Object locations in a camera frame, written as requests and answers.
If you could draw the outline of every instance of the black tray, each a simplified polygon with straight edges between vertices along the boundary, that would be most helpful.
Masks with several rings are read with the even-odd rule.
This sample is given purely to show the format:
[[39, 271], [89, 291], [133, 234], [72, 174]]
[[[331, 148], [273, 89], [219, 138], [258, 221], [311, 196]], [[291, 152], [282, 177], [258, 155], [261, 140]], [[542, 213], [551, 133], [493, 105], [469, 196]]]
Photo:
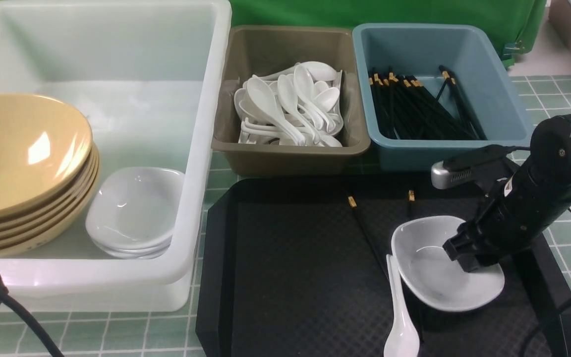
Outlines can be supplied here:
[[[210, 210], [196, 332], [207, 357], [382, 357], [390, 288], [347, 205], [348, 187], [380, 254], [413, 218], [470, 219], [482, 192], [437, 190], [428, 174], [243, 180]], [[404, 289], [420, 357], [516, 356], [540, 316], [571, 297], [546, 240], [502, 262], [504, 291], [483, 308], [440, 312]], [[571, 309], [528, 357], [571, 357]]]

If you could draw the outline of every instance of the label sticker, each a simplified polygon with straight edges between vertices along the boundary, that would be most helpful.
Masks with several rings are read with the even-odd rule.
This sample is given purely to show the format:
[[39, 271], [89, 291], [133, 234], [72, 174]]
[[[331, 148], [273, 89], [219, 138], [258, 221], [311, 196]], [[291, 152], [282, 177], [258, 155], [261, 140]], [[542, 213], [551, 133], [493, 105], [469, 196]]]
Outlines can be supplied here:
[[504, 186], [504, 197], [508, 196], [510, 192], [513, 191], [513, 178], [510, 177], [510, 180]]

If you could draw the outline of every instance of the blue plastic bin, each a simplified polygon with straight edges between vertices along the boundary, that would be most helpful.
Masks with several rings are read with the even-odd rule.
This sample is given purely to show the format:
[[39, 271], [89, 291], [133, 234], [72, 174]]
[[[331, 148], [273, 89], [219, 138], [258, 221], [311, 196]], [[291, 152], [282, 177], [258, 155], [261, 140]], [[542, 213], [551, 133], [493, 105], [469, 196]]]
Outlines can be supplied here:
[[[466, 25], [366, 23], [353, 31], [367, 129], [385, 171], [429, 170], [437, 161], [489, 144], [529, 146], [532, 124], [486, 34]], [[455, 72], [466, 103], [488, 140], [394, 140], [378, 129], [369, 86], [372, 67], [415, 75], [434, 95], [444, 82], [439, 65]], [[454, 110], [451, 96], [443, 103]]]

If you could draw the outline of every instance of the stack of white dishes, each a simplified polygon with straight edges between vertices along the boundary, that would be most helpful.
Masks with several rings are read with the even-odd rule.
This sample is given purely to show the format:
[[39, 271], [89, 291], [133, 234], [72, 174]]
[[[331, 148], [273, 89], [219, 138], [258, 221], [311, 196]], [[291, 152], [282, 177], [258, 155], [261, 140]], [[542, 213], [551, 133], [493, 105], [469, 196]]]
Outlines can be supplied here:
[[161, 256], [171, 237], [184, 174], [154, 167], [129, 167], [102, 184], [85, 221], [94, 244], [122, 259]]
[[65, 231], [93, 196], [99, 166], [91, 128], [76, 108], [0, 95], [0, 257]]

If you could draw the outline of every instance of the chopsticks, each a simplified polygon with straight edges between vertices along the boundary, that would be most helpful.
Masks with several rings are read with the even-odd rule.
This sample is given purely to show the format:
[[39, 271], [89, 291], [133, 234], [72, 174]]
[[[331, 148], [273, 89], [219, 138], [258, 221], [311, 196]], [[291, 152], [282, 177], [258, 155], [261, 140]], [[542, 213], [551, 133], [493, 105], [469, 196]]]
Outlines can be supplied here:
[[347, 193], [347, 202], [349, 203], [349, 207], [351, 207], [351, 212], [354, 214], [360, 230], [365, 236], [365, 241], [367, 241], [367, 245], [369, 246], [372, 255], [374, 255], [374, 258], [376, 258], [376, 263], [378, 264], [380, 271], [383, 273], [385, 278], [389, 280], [389, 276], [387, 275], [387, 262], [383, 261], [380, 254], [378, 254], [376, 243], [374, 241], [374, 235], [371, 233], [369, 228], [367, 228], [367, 224], [365, 224], [365, 219], [363, 218], [363, 213], [358, 208], [354, 196], [347, 189], [345, 189], [345, 191]]
[[413, 206], [415, 205], [415, 191], [414, 190], [408, 190], [408, 195], [406, 197], [408, 200], [406, 201], [406, 217], [408, 217], [408, 219], [410, 221], [412, 221], [414, 219], [414, 209]]
[[[455, 74], [445, 66], [440, 70], [444, 82], [433, 96], [414, 75], [396, 75], [391, 67], [387, 73], [372, 68], [369, 85], [383, 136], [401, 140], [486, 140], [464, 101]], [[440, 102], [445, 95], [455, 102], [457, 118]]]

